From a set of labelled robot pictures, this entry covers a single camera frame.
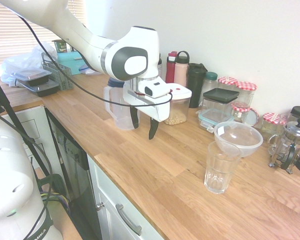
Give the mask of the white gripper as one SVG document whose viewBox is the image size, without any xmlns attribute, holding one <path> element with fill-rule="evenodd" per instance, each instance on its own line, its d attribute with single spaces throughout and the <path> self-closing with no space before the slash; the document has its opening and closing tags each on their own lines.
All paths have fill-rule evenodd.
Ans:
<svg viewBox="0 0 300 240">
<path fill-rule="evenodd" d="M 128 82 L 123 85 L 123 99 L 131 105 L 130 116 L 134 129 L 139 127 L 138 110 L 148 115 L 150 118 L 150 129 L 148 139 L 152 140 L 157 132 L 159 122 L 163 122 L 170 115 L 171 95 L 166 94 L 157 98 L 148 95 L 138 96 L 131 88 Z"/>
</svg>

